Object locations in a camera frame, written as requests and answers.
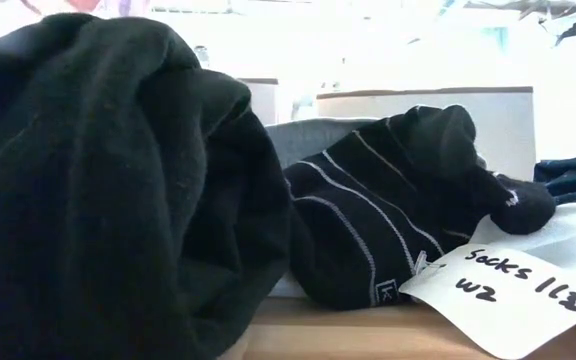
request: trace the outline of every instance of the white tag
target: white tag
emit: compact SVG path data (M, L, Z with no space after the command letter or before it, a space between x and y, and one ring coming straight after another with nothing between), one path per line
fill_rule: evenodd
M426 252L421 250L419 252L419 256L417 256L417 261L415 262L415 267L413 269L415 275L421 274L421 272L428 267L429 264L426 261L426 258L427 258Z
M399 292L434 307L493 356L521 359L576 324L576 274L520 251L468 244Z

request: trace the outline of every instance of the white stripe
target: white stripe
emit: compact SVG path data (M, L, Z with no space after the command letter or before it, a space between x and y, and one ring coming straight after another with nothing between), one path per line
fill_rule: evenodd
M364 184L360 183L359 180L355 179L354 176L350 175L350 173L348 173L346 170L344 170L341 166L339 166L335 160L333 160L333 158L330 156L330 154L328 154L328 150L324 150L323 152L324 156L326 157L326 160L328 160L328 162L330 162L330 164L332 164L332 166L336 167L339 171L343 172L344 174L346 174L346 176L348 176L348 178L350 178L352 181L354 181L355 183L357 183L357 185L361 186L362 188L364 188L366 191L371 192ZM397 205L387 201L386 199L383 199L382 197L380 197L378 194L371 192L377 199L383 201L385 204L390 205L391 207L397 209L401 215L404 216L404 218L406 219L406 221L408 222L408 224L419 234L421 234L422 236L424 236L426 239L428 239L428 241L430 241L435 248L437 248L437 251L439 251L439 253L443 256L445 255L444 250L441 248L441 246L439 245L439 243L437 242L437 240L435 240L434 237L432 237L432 235L428 234L427 232L423 231L422 229L418 228L417 226L415 226L415 224L412 223L412 221L410 221L410 218L408 217L408 215L406 215L406 213L401 210L401 208L399 208Z
M357 230L352 226L350 221L348 221L348 218L344 216L341 210L339 210L337 205L317 196L304 196L295 199L295 201L302 201L302 200L317 202L330 208L330 210L332 210L335 213L335 215L337 215L337 218L339 218L339 220L341 220L341 222L344 224L350 235L352 235L353 239L355 239L355 242L357 243L357 245L359 245L359 248L364 253L366 261L368 261L368 266L370 267L370 287L368 288L368 293L370 296L370 306L376 306L377 301L375 299L375 276L377 273L377 267L375 266L375 258L370 253L370 250L368 249L368 246L366 246L366 242L364 241L364 239L361 238Z
M355 136L357 136L357 139L359 139L359 141L361 141L361 143L366 147L366 149L368 149L371 153L375 154L379 158L379 160L381 160L389 168L391 168L393 171L399 174L399 176L406 182L406 184L408 184L408 186L410 186L413 190L417 191L417 188L410 181L408 181L408 179L404 176L404 174L402 174L401 171L399 171L399 169L395 167L395 165L388 162L386 158L381 156L375 149L373 149L370 145L368 145L368 143L364 140L364 138L361 137L361 134L359 134L359 131L353 130L353 133L355 134Z
M319 175L321 175L321 177L323 177L330 185L342 189L342 190L346 190L348 192L351 192L353 194L355 194L356 196L362 198L364 201L366 201L370 206L372 206L375 210L377 210L377 212L379 213L379 215L381 215L381 217L386 220L386 222L388 223L388 225L390 226L390 228L395 232L395 234L397 235L397 237L399 238L399 242L401 242L401 247L404 250L404 254L406 255L406 260L408 261L408 266L410 267L410 274L414 275L414 267L415 267L415 263L412 260L412 256L410 255L410 251L408 250L408 245L406 245L406 241L404 241L404 238L401 236L401 234L399 233L399 230L397 230L397 228L395 227L395 225L393 225L393 223L390 221L390 219L388 218L388 216L386 216L386 214L377 206L375 205L372 201L370 201L370 199L368 199L367 197L365 197L362 193L353 190L349 187L343 186L341 184L339 184L338 182L336 182L335 180L331 179L328 175L326 175L326 173L317 165L311 163L311 162L307 162L307 161L299 161L297 162L298 164L304 164L304 165L308 165L310 167L312 167L313 169L315 169Z
M292 184L290 183L290 180L288 180L287 177L284 177L284 180L286 181L286 186L288 187L288 194L290 194L290 199L294 200L295 196L292 194Z
M470 240L470 235L468 235L468 234L464 234L464 233L460 233L460 232L452 231L452 230L446 230L446 229L442 229L442 230L443 230L443 232L445 232L448 235L457 236L457 237L464 238L466 240Z

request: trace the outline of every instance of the wooden surface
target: wooden surface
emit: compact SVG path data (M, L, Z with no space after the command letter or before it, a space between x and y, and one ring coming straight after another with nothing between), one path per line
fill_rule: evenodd
M331 312L304 300L267 299L221 360L494 359L422 306ZM527 359L576 360L576 327Z

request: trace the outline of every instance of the sock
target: sock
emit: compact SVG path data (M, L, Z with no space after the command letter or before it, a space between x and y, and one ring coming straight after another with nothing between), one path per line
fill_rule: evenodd
M471 197L479 210L510 234L541 229L555 212L555 201L541 184L495 176L481 165L476 128L462 106L417 106L393 123L413 167L448 180Z
M450 148L442 134L459 125L442 114L416 107L376 121L284 170L298 215L291 270L312 300L338 310L405 302L397 289L422 251L433 261L467 242L484 214L445 199L460 189L431 174L444 165L436 145ZM472 141L462 145L452 158L476 167Z

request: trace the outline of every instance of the sock label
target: sock label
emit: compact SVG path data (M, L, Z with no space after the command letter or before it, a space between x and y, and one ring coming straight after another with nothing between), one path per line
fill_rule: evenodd
M468 244L432 264L420 255L415 270L399 292L497 358L524 358L576 324L576 273L524 252Z

